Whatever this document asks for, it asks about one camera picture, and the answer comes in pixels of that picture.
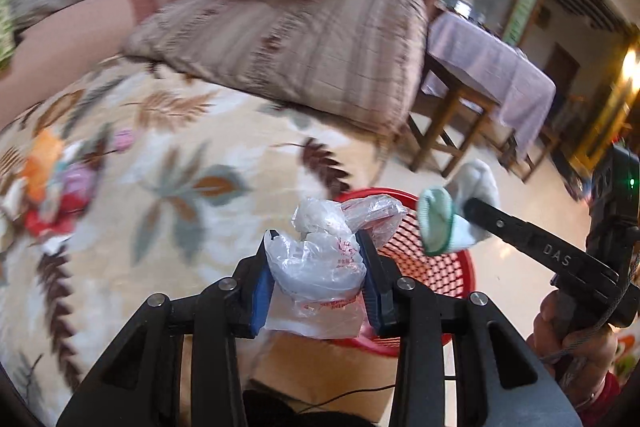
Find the person's right hand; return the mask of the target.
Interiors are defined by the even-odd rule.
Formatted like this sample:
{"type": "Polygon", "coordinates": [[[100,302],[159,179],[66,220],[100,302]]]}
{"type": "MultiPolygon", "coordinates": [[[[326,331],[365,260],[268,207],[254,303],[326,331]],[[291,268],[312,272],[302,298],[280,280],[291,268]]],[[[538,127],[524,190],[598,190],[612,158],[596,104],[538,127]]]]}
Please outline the person's right hand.
{"type": "Polygon", "coordinates": [[[568,354],[576,361],[576,369],[570,371],[568,383],[562,388],[570,402],[579,409],[593,403],[601,394],[616,352],[616,338],[611,326],[605,324],[599,332],[589,335],[580,331],[560,337],[553,327],[558,307],[559,291],[552,291],[542,303],[535,317],[533,332],[526,339],[529,348],[545,359],[548,372],[555,375],[555,358],[560,351],[568,350],[568,354]]]}

